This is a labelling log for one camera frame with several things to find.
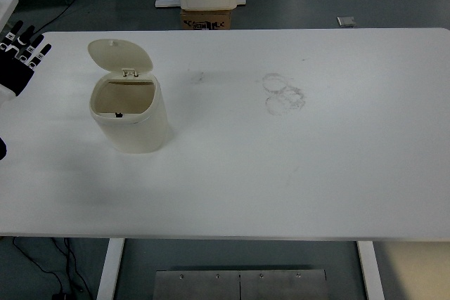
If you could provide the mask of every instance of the open lid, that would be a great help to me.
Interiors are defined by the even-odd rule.
[[[110,72],[121,73],[127,69],[145,74],[153,69],[147,52],[130,41],[99,39],[91,42],[87,50],[97,65]]]

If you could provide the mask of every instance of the white trash can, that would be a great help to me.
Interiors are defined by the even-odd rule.
[[[165,139],[167,115],[148,54],[130,41],[115,39],[95,40],[88,51],[97,65],[110,71],[95,85],[89,103],[103,133],[120,152],[157,150]]]

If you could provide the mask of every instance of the concrete floor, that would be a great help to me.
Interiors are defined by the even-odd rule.
[[[156,9],[154,3],[155,0],[76,0],[42,32],[179,30],[179,8]],[[19,0],[11,23],[23,20],[26,25],[42,27],[65,8],[63,0]],[[247,0],[246,6],[233,10],[231,28],[338,28],[338,15],[354,16],[358,27],[450,29],[450,0]],[[50,299],[59,288],[56,279],[24,259],[11,241],[11,238],[0,240],[0,299]],[[50,239],[20,238],[19,243],[43,265],[64,277],[64,261]],[[79,270],[94,295],[107,244],[106,239],[73,239]],[[377,243],[375,249],[386,299],[412,299],[396,273],[397,267],[389,253],[391,247]],[[125,245],[116,299],[151,299],[157,269],[242,265],[325,266],[332,270],[331,299],[365,298],[357,252],[351,242],[129,240]],[[86,292],[78,292],[77,298],[89,297]]]

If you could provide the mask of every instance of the scratch mark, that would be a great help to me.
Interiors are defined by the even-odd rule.
[[[300,169],[300,165],[297,165],[297,167],[294,169],[293,172],[291,172],[288,176],[288,179],[286,179],[286,187],[288,187],[293,179],[293,176],[297,171]]]
[[[266,74],[262,80],[264,90],[269,94],[266,108],[272,115],[285,115],[293,110],[300,110],[305,104],[304,94],[280,74]]]

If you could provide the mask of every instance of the white table leg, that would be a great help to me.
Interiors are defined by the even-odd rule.
[[[124,238],[110,238],[106,252],[105,264],[101,273],[100,286],[98,287],[97,300],[113,300],[117,276],[119,275]]]
[[[357,242],[368,300],[385,300],[372,242]]]

